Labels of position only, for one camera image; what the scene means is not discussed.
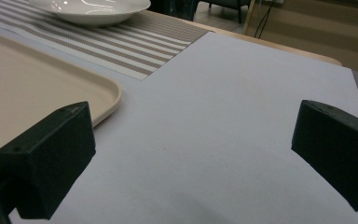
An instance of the bowl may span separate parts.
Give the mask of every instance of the bowl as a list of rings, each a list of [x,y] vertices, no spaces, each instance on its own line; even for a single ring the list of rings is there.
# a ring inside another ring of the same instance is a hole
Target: bowl
[[[29,0],[33,7],[85,26],[109,26],[150,7],[149,0]]]

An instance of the floor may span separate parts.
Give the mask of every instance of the floor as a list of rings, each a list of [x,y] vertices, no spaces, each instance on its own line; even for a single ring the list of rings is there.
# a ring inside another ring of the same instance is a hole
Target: floor
[[[248,7],[241,8],[242,23],[238,23],[237,10],[216,5],[212,5],[209,8],[209,3],[200,2],[194,16],[194,22],[243,34],[243,23],[245,22],[247,11]]]

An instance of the placemat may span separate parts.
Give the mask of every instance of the placemat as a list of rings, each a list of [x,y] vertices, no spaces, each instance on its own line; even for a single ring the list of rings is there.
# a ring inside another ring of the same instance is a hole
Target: placemat
[[[0,0],[0,28],[141,80],[208,33],[150,11],[116,26],[81,27],[26,0]]]

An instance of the white table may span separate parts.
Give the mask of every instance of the white table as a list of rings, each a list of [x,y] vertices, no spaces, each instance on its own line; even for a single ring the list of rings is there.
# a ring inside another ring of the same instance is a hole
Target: white table
[[[140,81],[35,47],[115,79],[124,93],[49,223],[358,223],[290,148],[303,99],[358,117],[350,69],[207,34]]]

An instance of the tray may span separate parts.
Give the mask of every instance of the tray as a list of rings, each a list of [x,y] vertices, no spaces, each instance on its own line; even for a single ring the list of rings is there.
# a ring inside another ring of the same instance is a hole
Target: tray
[[[120,102],[108,78],[0,36],[0,147],[52,111],[88,101],[97,125]]]

